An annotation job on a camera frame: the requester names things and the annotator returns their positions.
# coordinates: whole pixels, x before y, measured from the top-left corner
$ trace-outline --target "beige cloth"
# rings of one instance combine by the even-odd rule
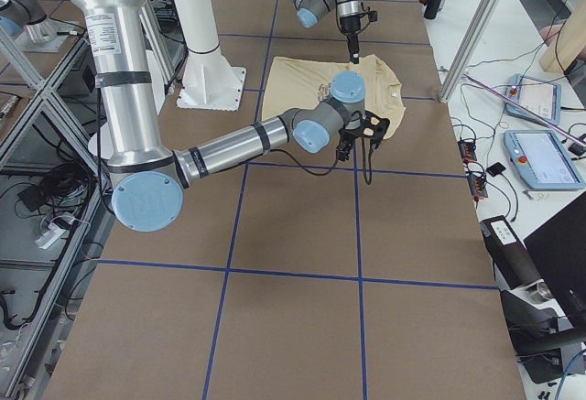
[[[263,120],[293,107],[313,109],[323,98],[324,92],[328,92],[333,77],[342,70],[354,70],[362,75],[366,84],[365,108],[391,120],[385,139],[391,137],[401,124],[405,112],[401,101],[401,83],[376,55],[360,58],[359,64],[275,57],[263,99]]]

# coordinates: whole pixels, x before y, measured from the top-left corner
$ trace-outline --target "light blue cap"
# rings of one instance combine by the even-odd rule
[[[313,27],[316,23],[318,23],[318,18],[315,17],[315,14],[313,14],[307,8],[299,9],[297,12],[297,18],[304,27]]]
[[[0,27],[8,34],[10,37],[15,36],[16,34],[20,34],[22,32],[22,27],[17,25],[15,22],[10,20],[6,17],[0,16]]]
[[[330,135],[323,125],[304,119],[293,130],[293,137],[305,150],[317,153],[330,142]]]
[[[140,232],[158,231],[171,224],[182,204],[179,183],[156,171],[124,178],[112,195],[112,208],[120,223]]]
[[[364,79],[353,70],[344,70],[333,77],[330,94],[342,103],[359,103],[366,96]]]

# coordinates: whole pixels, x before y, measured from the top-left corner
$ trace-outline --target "blue cable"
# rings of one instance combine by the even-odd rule
[[[554,400],[559,400],[559,394],[561,393],[561,388],[564,385],[564,382],[566,381],[566,377],[568,377],[568,374],[570,373],[571,365],[574,363],[574,361],[576,359],[578,359],[583,354],[586,354],[586,349],[580,350],[580,352],[576,353],[576,355],[571,358],[570,363],[568,363],[568,366],[564,370],[564,375],[561,376],[561,380],[559,381],[559,388],[558,388],[558,391],[556,392],[556,398]]]

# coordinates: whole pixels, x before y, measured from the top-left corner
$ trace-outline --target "blue tablet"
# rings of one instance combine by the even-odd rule
[[[505,147],[530,189],[572,190],[586,187],[566,149],[551,130],[508,130]]]
[[[556,82],[543,81],[517,73],[510,82],[505,95],[524,106],[534,114],[547,119],[554,125],[559,124],[561,114],[561,86]],[[536,122],[535,118],[512,104],[505,105],[506,112],[511,116]]]

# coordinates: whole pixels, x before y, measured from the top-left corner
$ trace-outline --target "label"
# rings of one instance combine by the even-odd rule
[[[493,226],[494,233],[496,233],[496,236],[502,244],[511,244],[516,242],[515,236],[505,222],[492,222],[491,225]]]
[[[90,38],[94,57],[119,54],[121,52],[114,13],[87,16],[85,17],[85,23],[88,27],[88,37]]]

